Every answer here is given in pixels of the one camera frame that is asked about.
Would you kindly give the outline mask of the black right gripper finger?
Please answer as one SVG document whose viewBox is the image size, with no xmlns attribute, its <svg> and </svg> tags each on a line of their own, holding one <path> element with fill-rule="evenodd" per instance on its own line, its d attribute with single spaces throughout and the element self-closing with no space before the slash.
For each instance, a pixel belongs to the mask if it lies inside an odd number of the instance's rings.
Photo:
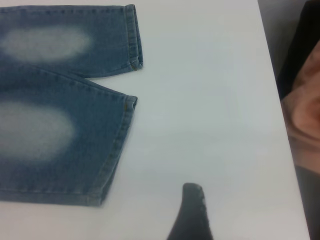
<svg viewBox="0 0 320 240">
<path fill-rule="evenodd" d="M 179 212 L 171 231 L 169 240 L 213 240 L 210 229 L 205 194 L 196 183 L 184 183 Z"/>
</svg>

